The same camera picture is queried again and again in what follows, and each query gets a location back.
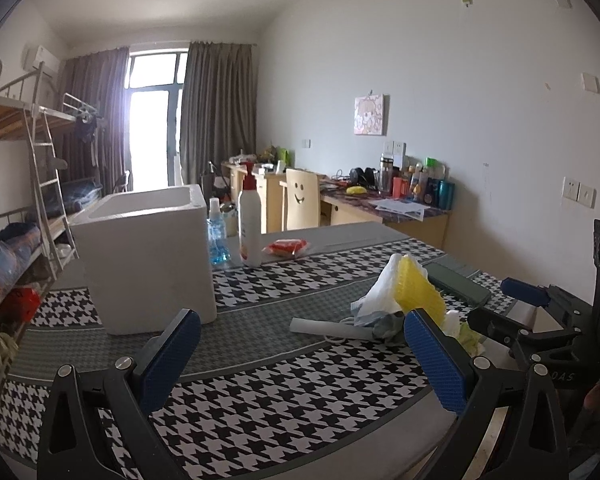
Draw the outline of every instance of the glass door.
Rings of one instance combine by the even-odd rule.
[[[180,186],[180,109],[186,52],[131,56],[126,88],[133,189]]]

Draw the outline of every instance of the gray curtain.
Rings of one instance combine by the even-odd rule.
[[[182,89],[180,163],[196,184],[207,161],[220,164],[256,148],[251,45],[191,43]]]
[[[128,47],[75,57],[66,62],[60,83],[65,92],[98,108],[104,118],[98,142],[98,169],[103,192],[110,194],[116,179],[125,171],[126,92],[125,76],[129,60]],[[55,139],[57,156],[67,161],[68,169],[61,180],[78,180],[94,176],[91,144],[84,143],[71,132]]]

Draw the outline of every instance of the red pump head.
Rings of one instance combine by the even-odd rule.
[[[243,162],[243,166],[247,167],[247,174],[244,176],[242,181],[242,190],[244,191],[255,191],[256,189],[256,178],[253,176],[253,162]]]

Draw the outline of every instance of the canvas print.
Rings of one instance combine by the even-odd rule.
[[[382,95],[356,98],[354,133],[356,135],[382,135],[384,105]]]

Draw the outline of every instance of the white foam box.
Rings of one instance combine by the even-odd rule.
[[[216,318],[200,186],[107,196],[72,233],[107,333],[164,330],[181,308]]]

